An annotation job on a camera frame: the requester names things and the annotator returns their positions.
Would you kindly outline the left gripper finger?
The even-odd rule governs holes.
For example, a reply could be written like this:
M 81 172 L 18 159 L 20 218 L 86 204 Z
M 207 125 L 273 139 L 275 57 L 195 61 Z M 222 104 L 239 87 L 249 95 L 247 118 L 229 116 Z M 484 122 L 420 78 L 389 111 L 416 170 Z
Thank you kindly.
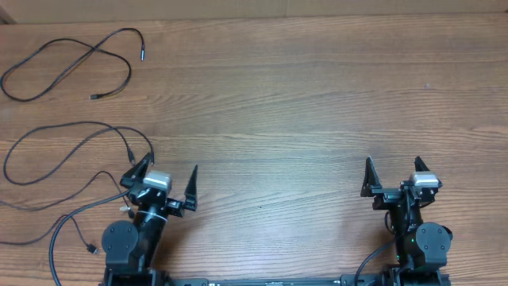
M 120 185 L 125 188 L 131 188 L 135 184 L 141 184 L 148 171 L 148 166 L 152 163 L 151 153 L 147 153 L 138 163 L 128 170 L 120 180 Z
M 189 211 L 196 211 L 198 207 L 198 196 L 197 196 L 197 178 L 198 178 L 198 166 L 195 165 L 193 172 L 190 176 L 187 184 L 185 195 L 184 207 Z

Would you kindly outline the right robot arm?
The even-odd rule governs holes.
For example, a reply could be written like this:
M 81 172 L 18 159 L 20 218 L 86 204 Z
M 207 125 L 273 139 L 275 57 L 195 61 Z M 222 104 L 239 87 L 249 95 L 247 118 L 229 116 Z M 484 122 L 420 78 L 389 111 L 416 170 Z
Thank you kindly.
M 372 197 L 372 209 L 384 211 L 385 227 L 392 234 L 390 242 L 369 254 L 353 278 L 354 285 L 450 285 L 441 268 L 448 262 L 452 231 L 435 222 L 424 222 L 421 209 L 435 202 L 442 182 L 420 157 L 414 159 L 415 171 L 398 187 L 384 188 L 373 159 L 365 163 L 362 197 Z M 384 267 L 380 274 L 363 276 L 366 264 L 390 247 L 395 248 L 396 265 Z

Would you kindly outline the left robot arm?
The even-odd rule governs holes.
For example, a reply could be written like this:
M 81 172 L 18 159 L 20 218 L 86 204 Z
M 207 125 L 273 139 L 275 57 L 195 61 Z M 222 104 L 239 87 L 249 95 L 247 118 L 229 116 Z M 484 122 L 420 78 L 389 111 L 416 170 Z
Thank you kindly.
M 169 197 L 171 175 L 150 171 L 151 155 L 128 170 L 121 178 L 127 198 L 137 210 L 130 221 L 116 221 L 102 234 L 106 253 L 104 285 L 175 285 L 168 272 L 152 267 L 164 227 L 170 216 L 184 216 L 198 208 L 198 167 L 190 176 L 183 201 Z

